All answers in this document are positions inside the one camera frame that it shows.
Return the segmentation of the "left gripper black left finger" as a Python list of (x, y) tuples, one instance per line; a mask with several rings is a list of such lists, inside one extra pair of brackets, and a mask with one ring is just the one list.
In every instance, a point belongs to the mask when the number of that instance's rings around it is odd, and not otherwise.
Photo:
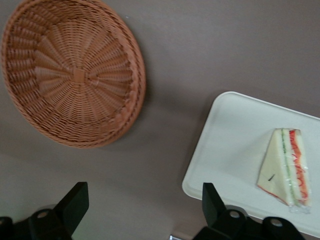
[(78, 182), (54, 208), (29, 217), (30, 236), (33, 240), (71, 240), (88, 209), (88, 183)]

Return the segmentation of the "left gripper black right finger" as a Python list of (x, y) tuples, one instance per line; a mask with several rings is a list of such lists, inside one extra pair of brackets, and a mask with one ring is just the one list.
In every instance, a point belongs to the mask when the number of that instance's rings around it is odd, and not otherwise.
[(228, 209), (212, 183), (202, 186), (202, 211), (207, 226), (195, 240), (241, 240), (247, 217), (239, 210)]

